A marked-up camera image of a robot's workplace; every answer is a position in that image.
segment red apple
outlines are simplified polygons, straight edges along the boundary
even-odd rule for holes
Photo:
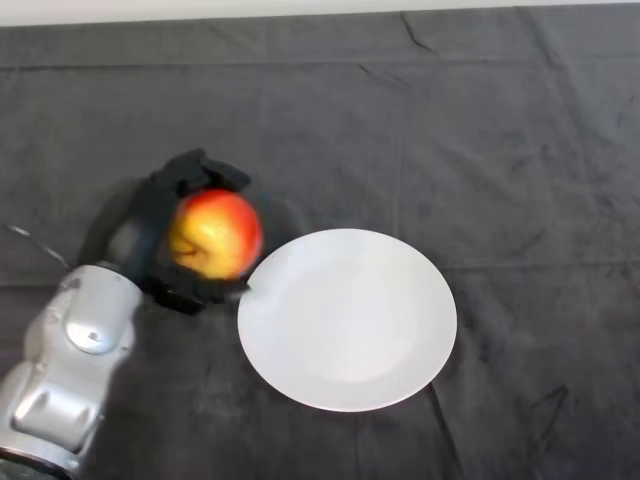
[[[169,248],[176,263],[206,278],[237,278],[260,255],[260,220],[240,195],[206,190],[189,197],[179,209]]]

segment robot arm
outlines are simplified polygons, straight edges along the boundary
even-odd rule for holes
[[[80,266],[30,325],[25,358],[0,387],[0,479],[76,478],[111,378],[133,348],[133,316],[144,294],[193,314],[243,291],[242,280],[203,280],[158,263],[156,255],[182,198],[249,183],[243,172],[196,150],[107,204]]]

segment plate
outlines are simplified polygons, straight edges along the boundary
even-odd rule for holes
[[[442,369],[456,336],[447,282],[420,252],[356,229],[300,237],[249,279],[242,347],[276,390],[356,412],[399,402]]]

